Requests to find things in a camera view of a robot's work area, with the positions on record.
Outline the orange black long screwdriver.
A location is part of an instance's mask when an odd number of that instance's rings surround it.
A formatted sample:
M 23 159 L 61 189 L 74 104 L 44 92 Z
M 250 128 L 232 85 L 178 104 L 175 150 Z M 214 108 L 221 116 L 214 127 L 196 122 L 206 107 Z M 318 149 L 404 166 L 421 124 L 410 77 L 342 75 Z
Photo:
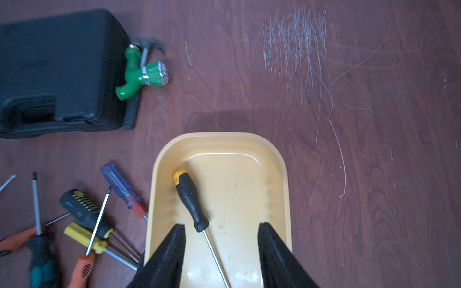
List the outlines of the orange black long screwdriver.
M 86 287 L 87 278 L 92 271 L 94 261 L 95 261 L 95 255 L 94 253 L 91 252 L 92 244 L 94 242 L 95 237 L 97 236 L 100 222 L 103 219 L 104 209 L 106 207 L 108 197 L 110 195 L 110 191 L 111 191 L 111 186 L 109 186 L 106 192 L 106 196 L 104 198 L 103 204 L 100 208 L 100 213 L 96 221 L 94 230 L 92 231 L 92 236 L 91 236 L 90 244 L 87 247 L 87 251 L 85 252 L 85 254 L 81 255 L 81 257 L 78 259 L 76 263 L 76 266 L 72 274 L 72 279 L 69 284 L 70 288 L 85 288 Z

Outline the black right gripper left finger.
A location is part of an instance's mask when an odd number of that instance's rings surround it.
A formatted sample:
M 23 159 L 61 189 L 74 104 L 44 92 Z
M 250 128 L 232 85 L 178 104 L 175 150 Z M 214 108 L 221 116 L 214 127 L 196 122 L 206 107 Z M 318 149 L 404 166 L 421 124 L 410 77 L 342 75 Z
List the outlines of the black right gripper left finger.
M 129 284 L 130 288 L 178 288 L 186 248 L 186 230 L 176 224 L 164 238 L 147 264 Z

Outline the black screwdriver yellow cap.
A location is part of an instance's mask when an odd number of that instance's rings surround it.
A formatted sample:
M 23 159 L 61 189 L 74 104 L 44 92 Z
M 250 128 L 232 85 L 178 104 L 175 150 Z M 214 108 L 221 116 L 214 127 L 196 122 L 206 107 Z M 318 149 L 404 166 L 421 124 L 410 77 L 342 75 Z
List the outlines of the black screwdriver yellow cap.
M 212 257 L 217 265 L 217 269 L 220 272 L 223 283 L 226 288 L 230 288 L 231 284 L 229 283 L 218 253 L 207 231 L 210 223 L 200 203 L 198 189 L 196 188 L 192 177 L 185 169 L 180 169 L 174 173 L 173 179 L 178 196 L 194 222 L 195 230 L 197 233 L 203 234 Z

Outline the blue transparent red screwdriver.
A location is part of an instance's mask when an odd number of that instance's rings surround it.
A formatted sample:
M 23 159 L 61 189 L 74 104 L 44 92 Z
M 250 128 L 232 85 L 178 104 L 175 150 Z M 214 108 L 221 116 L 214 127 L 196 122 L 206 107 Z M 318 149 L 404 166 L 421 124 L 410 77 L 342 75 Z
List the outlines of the blue transparent red screwdriver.
M 133 210 L 140 218 L 148 221 L 148 211 L 141 198 L 133 191 L 131 185 L 119 173 L 113 164 L 105 164 L 101 168 L 102 175 L 116 194 L 125 201 L 128 209 Z

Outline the green black screwdriver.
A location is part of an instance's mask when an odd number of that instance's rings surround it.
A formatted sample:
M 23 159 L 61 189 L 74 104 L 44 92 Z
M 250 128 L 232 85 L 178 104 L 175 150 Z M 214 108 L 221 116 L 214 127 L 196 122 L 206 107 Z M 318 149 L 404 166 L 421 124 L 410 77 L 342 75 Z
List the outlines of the green black screwdriver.
M 60 280 L 56 268 L 56 257 L 51 249 L 52 239 L 49 235 L 43 233 L 38 197 L 37 172 L 32 173 L 32 197 L 36 235 L 27 243 L 32 253 L 29 287 L 60 288 Z

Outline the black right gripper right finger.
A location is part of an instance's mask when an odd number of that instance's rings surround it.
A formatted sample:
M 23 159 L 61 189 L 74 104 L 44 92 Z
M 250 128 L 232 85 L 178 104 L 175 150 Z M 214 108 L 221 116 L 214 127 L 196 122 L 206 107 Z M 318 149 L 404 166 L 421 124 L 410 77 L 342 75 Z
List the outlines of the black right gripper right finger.
M 265 288 L 316 288 L 270 223 L 258 228 L 258 249 Z

